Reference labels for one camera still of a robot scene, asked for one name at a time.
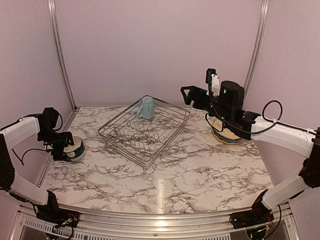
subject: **dish rack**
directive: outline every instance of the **dish rack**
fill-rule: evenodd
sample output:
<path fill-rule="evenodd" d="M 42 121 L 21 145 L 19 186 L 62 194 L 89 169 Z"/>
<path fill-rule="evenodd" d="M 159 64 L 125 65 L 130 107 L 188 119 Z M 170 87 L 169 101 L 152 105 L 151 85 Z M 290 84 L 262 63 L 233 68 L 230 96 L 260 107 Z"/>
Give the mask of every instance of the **dish rack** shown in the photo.
<path fill-rule="evenodd" d="M 172 143 L 190 117 L 190 111 L 155 97 L 154 117 L 137 118 L 141 99 L 119 113 L 98 133 L 105 144 L 144 170 Z"/>

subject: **purple wall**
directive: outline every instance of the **purple wall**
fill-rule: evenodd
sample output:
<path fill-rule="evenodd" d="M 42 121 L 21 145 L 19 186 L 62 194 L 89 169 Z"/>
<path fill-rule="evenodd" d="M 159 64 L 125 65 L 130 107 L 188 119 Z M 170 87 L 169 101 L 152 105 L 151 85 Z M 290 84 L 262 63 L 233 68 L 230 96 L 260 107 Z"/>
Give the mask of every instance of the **purple wall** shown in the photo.
<path fill-rule="evenodd" d="M 245 82 L 261 1 L 63 0 L 63 53 L 79 106 L 127 105 L 149 94 L 183 105 L 207 68 Z"/>
<path fill-rule="evenodd" d="M 320 127 L 320 2 L 270 1 L 262 50 L 247 110 L 261 112 L 272 99 L 283 104 L 282 121 Z M 267 116 L 278 117 L 276 107 Z M 279 147 L 258 143 L 275 184 L 301 168 L 303 158 Z M 290 201 L 302 240 L 319 239 L 320 189 L 308 189 Z"/>
<path fill-rule="evenodd" d="M 48 1 L 0 1 L 0 128 L 45 107 L 56 108 L 66 120 L 71 108 L 59 69 L 49 18 Z M 23 154 L 39 147 L 31 137 L 15 148 Z M 22 166 L 11 155 L 15 170 L 35 183 L 48 155 L 30 152 Z M 0 239 L 8 239 L 19 202 L 0 192 Z"/>

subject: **table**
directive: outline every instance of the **table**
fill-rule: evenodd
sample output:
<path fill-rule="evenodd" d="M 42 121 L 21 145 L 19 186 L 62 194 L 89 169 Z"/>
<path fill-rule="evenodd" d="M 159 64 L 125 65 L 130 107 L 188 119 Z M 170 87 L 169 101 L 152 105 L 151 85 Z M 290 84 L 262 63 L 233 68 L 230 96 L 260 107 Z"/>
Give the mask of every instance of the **table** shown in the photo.
<path fill-rule="evenodd" d="M 79 162 L 54 161 L 42 187 L 60 204 L 151 214 L 188 214 L 249 207 L 273 186 L 253 141 L 218 142 L 204 111 L 188 108 L 179 136 L 147 170 L 106 147 L 98 128 L 123 107 L 81 107 L 69 130 L 83 139 Z"/>

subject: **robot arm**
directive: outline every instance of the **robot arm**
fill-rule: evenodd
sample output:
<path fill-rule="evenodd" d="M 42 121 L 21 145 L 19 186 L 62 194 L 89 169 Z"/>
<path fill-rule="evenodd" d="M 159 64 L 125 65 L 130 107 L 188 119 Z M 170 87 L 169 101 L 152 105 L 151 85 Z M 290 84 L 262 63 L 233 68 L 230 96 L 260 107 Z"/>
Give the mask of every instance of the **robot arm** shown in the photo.
<path fill-rule="evenodd" d="M 207 111 L 209 116 L 221 120 L 225 128 L 241 138 L 272 143 L 306 158 L 298 174 L 262 192 L 253 203 L 252 210 L 230 216 L 235 229 L 266 223 L 274 219 L 272 208 L 307 188 L 320 187 L 320 128 L 317 131 L 305 130 L 278 120 L 266 120 L 259 113 L 244 111 L 244 88 L 235 82 L 223 81 L 219 95 L 214 95 L 212 89 L 219 89 L 217 81 L 216 70 L 209 68 L 206 72 L 208 90 L 196 86 L 182 87 L 184 102 L 187 105 L 193 102 L 195 109 Z"/>
<path fill-rule="evenodd" d="M 70 132 L 57 133 L 54 128 L 59 117 L 58 111 L 45 108 L 41 114 L 28 115 L 17 122 L 0 129 L 0 187 L 14 198 L 30 202 L 37 207 L 37 218 L 61 224 L 79 213 L 59 208 L 57 198 L 51 191 L 44 190 L 21 177 L 13 167 L 9 151 L 27 138 L 37 135 L 38 141 L 51 146 L 55 160 L 68 161 L 64 147 L 74 145 Z M 70 223 L 75 227 L 77 221 Z"/>

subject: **ceramic mug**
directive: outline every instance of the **ceramic mug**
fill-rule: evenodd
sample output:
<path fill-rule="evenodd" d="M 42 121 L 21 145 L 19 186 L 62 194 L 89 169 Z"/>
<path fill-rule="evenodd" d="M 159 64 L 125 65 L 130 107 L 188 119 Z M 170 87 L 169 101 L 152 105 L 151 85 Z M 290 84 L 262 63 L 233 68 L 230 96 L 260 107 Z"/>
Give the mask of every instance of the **ceramic mug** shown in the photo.
<path fill-rule="evenodd" d="M 144 96 L 141 99 L 141 105 L 136 112 L 137 118 L 152 119 L 155 116 L 154 99 L 150 96 Z"/>

